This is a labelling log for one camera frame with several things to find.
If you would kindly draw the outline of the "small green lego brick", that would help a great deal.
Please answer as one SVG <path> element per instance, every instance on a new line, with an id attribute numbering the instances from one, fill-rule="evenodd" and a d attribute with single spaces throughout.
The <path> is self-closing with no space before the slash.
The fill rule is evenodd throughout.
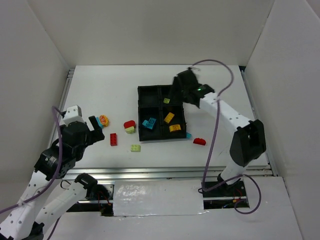
<path id="1" fill-rule="evenodd" d="M 163 102 L 164 102 L 165 104 L 169 104 L 169 103 L 170 103 L 170 99 L 169 99 L 169 98 L 164 98 Z"/>

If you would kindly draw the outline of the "yellow long lego brick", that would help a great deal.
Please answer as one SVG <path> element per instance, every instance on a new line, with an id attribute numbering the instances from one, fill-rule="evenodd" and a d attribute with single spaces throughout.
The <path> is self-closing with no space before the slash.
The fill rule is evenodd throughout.
<path id="1" fill-rule="evenodd" d="M 169 124 L 172 120 L 173 120 L 173 118 L 174 118 L 174 114 L 172 113 L 172 112 L 169 112 L 167 115 L 166 115 L 166 117 L 164 118 L 164 122 L 166 123 L 166 124 Z"/>

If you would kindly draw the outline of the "yellow rounded lego brick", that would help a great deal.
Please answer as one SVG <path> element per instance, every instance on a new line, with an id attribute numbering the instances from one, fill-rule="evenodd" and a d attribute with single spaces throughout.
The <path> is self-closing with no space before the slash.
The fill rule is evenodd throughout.
<path id="1" fill-rule="evenodd" d="M 180 124 L 173 124 L 169 126 L 169 132 L 173 133 L 173 132 L 177 132 L 177 131 L 181 131 L 181 125 Z"/>

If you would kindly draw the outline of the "cyan rounded lego piece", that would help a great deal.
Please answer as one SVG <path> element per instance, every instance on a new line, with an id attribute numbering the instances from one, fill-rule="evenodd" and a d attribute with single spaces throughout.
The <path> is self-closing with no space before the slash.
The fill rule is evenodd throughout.
<path id="1" fill-rule="evenodd" d="M 149 130 L 153 130 L 156 125 L 156 121 L 157 121 L 156 118 L 150 117 L 149 120 L 147 121 L 146 128 Z"/>

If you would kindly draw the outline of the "small cyan lego brick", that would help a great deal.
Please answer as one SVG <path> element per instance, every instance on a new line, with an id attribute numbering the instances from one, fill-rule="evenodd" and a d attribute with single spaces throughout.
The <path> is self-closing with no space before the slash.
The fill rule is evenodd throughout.
<path id="1" fill-rule="evenodd" d="M 191 138 L 192 138 L 192 135 L 187 132 L 187 133 L 186 133 L 186 138 L 187 138 L 187 139 L 191 139 Z"/>

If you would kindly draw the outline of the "red curved lego brick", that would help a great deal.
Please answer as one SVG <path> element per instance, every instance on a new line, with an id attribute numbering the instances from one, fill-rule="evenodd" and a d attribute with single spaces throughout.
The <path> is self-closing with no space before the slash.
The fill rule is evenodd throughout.
<path id="1" fill-rule="evenodd" d="M 196 145 L 201 145 L 201 146 L 205 146 L 207 144 L 205 139 L 199 138 L 199 137 L 195 138 L 193 140 L 193 143 L 196 144 Z"/>

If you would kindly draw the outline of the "blue long lego brick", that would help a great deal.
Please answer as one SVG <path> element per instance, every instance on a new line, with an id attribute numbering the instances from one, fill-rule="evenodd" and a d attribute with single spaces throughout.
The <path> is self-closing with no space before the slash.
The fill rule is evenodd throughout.
<path id="1" fill-rule="evenodd" d="M 103 129 L 103 128 L 104 128 L 104 126 L 103 126 L 103 125 L 102 125 L 102 123 L 100 122 L 99 117 L 95 117 L 95 118 L 96 118 L 96 121 L 97 121 L 97 123 L 98 123 L 99 127 L 100 127 L 101 129 Z"/>

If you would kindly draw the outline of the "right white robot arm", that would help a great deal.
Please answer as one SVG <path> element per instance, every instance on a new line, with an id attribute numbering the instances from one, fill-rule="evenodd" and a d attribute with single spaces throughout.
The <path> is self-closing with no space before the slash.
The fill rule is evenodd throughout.
<path id="1" fill-rule="evenodd" d="M 217 187 L 234 185 L 245 173 L 248 164 L 258 159 L 267 149 L 265 130 L 259 120 L 251 120 L 221 99 L 207 84 L 200 84 L 194 72 L 188 68 L 178 73 L 169 91 L 169 97 L 183 101 L 207 112 L 222 122 L 232 135 L 229 149 L 231 161 L 217 177 Z"/>

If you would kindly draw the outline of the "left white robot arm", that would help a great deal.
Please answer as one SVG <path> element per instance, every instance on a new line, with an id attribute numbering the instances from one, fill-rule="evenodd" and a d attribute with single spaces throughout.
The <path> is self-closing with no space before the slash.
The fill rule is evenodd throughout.
<path id="1" fill-rule="evenodd" d="M 96 117 L 90 116 L 89 121 L 93 130 L 86 122 L 77 120 L 59 126 L 58 138 L 41 153 L 18 203 L 7 209 L 10 213 L 0 224 L 2 240 L 43 239 L 51 224 L 77 201 L 95 192 L 98 181 L 87 173 L 81 173 L 60 196 L 46 204 L 51 191 L 83 158 L 85 149 L 104 140 Z"/>

